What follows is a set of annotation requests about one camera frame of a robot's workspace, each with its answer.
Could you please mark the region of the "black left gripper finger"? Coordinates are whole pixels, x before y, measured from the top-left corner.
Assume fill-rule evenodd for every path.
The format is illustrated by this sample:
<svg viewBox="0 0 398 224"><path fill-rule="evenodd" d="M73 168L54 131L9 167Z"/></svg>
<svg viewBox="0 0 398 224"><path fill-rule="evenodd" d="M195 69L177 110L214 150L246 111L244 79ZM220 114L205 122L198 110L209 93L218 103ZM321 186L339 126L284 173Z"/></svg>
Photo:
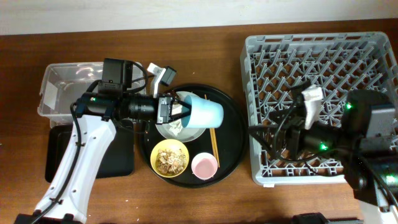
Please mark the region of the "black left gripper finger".
<svg viewBox="0 0 398 224"><path fill-rule="evenodd" d="M176 121L178 119L182 119L182 118L185 118L185 117L190 116L190 115L191 115L191 111L190 110L188 110L186 112L176 113L176 114L171 113L170 116L169 116L169 121L170 122L174 122L174 121Z"/></svg>
<svg viewBox="0 0 398 224"><path fill-rule="evenodd" d="M182 105L183 107L187 108L188 110L191 109L191 105L189 103L186 103L179 98L173 97L171 102L173 102L173 103L176 102L176 103Z"/></svg>

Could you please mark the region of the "light blue cup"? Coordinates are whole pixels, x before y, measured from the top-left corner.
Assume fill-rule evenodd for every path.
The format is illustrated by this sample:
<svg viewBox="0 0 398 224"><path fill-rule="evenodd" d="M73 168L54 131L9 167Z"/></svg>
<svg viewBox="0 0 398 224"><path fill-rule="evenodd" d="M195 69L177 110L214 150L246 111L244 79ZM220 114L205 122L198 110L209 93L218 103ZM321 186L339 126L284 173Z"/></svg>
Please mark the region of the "light blue cup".
<svg viewBox="0 0 398 224"><path fill-rule="evenodd" d="M223 122L224 109L198 96L186 96L184 102L191 106L190 115L181 119L183 128L219 128Z"/></svg>

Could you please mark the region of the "pink cup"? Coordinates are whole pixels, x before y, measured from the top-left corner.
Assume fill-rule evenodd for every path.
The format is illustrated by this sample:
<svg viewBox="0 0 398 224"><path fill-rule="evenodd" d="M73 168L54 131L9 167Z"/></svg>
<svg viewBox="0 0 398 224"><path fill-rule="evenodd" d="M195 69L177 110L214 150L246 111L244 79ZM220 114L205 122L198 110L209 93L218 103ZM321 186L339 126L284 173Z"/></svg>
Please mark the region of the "pink cup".
<svg viewBox="0 0 398 224"><path fill-rule="evenodd" d="M208 180L216 174L218 162L212 154L202 152L192 159L191 169L197 178Z"/></svg>

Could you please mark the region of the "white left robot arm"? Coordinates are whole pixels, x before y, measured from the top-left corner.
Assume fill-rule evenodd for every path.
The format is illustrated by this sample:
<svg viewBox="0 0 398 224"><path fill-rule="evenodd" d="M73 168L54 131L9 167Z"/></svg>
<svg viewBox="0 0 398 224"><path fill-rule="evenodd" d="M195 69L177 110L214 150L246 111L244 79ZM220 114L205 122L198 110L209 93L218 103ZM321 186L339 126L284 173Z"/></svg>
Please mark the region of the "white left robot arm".
<svg viewBox="0 0 398 224"><path fill-rule="evenodd" d="M142 95L144 85L133 88L133 68L141 68L143 79L153 74L151 94ZM101 161L118 131L121 121L171 123L191 113L182 100L159 93L176 75L172 67L153 63L148 68L129 60L106 58L103 74L76 102L70 105L73 128L66 151L44 197L33 214L18 214L16 223L85 223L88 202Z"/></svg>

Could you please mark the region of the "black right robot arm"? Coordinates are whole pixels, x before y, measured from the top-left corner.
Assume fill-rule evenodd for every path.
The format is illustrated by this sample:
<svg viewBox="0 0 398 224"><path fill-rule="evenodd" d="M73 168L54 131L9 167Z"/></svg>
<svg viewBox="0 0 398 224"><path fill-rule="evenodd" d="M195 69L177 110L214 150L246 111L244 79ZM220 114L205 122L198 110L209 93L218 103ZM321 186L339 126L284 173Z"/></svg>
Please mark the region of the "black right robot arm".
<svg viewBox="0 0 398 224"><path fill-rule="evenodd" d="M305 127L310 110L304 98L287 110L271 113L277 123L272 148L274 157L307 164L304 152L341 162L344 178L359 200L365 223L397 223L397 153L394 137L393 102L379 91L353 90L343 107L341 126L314 122Z"/></svg>

